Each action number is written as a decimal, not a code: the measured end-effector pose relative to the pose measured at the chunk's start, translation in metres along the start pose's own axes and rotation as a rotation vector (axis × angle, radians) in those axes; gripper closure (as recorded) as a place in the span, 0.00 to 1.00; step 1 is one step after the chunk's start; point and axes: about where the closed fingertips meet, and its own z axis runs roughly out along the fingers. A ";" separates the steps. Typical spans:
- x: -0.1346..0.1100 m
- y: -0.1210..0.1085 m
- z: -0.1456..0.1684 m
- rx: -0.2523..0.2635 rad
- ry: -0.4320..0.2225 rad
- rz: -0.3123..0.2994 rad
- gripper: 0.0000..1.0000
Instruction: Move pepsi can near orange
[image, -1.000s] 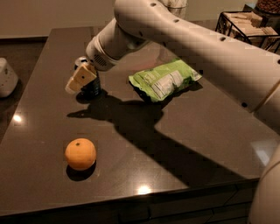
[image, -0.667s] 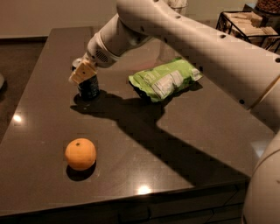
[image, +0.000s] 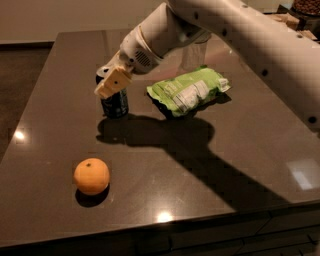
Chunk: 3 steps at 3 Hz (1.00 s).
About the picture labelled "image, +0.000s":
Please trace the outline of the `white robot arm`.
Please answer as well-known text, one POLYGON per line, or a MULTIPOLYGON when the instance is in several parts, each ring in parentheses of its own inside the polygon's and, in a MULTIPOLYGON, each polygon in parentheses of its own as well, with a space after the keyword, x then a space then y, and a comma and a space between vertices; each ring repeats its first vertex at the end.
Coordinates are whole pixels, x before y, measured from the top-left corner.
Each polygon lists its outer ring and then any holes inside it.
POLYGON ((312 131, 320 130, 320 45, 241 0, 167 0, 137 25, 97 70, 95 94, 107 99, 164 57, 220 37, 312 131))

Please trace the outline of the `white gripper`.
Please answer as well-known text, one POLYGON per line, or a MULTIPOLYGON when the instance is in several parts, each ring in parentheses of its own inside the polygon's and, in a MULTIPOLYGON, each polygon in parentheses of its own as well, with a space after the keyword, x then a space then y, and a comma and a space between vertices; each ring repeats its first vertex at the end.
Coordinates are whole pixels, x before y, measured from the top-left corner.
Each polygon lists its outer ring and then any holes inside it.
POLYGON ((162 57, 148 46, 142 28, 138 25, 123 39, 119 51, 109 62, 97 70, 96 74, 102 80, 94 93, 101 99, 107 99, 131 84, 131 74, 147 74, 161 62, 162 57))

